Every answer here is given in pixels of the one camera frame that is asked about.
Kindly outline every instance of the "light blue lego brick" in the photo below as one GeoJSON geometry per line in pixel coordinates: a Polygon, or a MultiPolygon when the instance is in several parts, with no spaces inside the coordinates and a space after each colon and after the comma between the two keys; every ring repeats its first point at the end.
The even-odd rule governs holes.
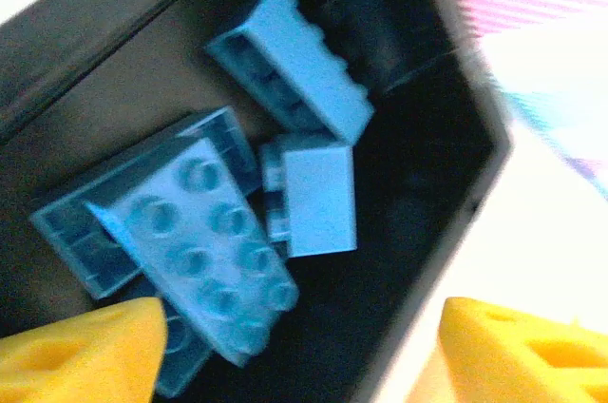
{"type": "Polygon", "coordinates": [[[287,241],[291,258],[356,249],[350,146],[284,135],[262,146],[260,159],[271,241],[287,241]]]}
{"type": "Polygon", "coordinates": [[[373,114],[367,90],[325,47],[297,0],[260,0],[207,51],[288,130],[327,129],[355,144],[373,114]]]}
{"type": "MultiPolygon", "coordinates": [[[[121,299],[139,297],[162,297],[162,294],[142,278],[131,283],[121,299]]],[[[167,300],[162,300],[162,306],[167,319],[167,345],[156,390],[162,396],[174,398],[186,389],[213,350],[167,300]]]]}
{"type": "Polygon", "coordinates": [[[94,298],[107,297],[139,273],[78,194],[38,210],[30,220],[94,298]]]}
{"type": "Polygon", "coordinates": [[[175,139],[88,198],[146,277],[236,365],[295,306],[294,281],[208,139],[175,139]]]}
{"type": "Polygon", "coordinates": [[[249,194],[261,186],[253,150],[230,107],[194,113],[100,164],[83,177],[39,201],[30,220],[94,298],[108,297],[139,273],[139,267],[85,208],[87,193],[140,158],[176,137],[210,138],[232,171],[238,187],[249,194]]]}
{"type": "Polygon", "coordinates": [[[225,106],[205,115],[203,120],[200,116],[196,114],[189,118],[192,124],[178,136],[210,139],[242,193],[248,196],[258,190],[261,187],[261,178],[256,156],[238,124],[234,110],[225,106]]]}

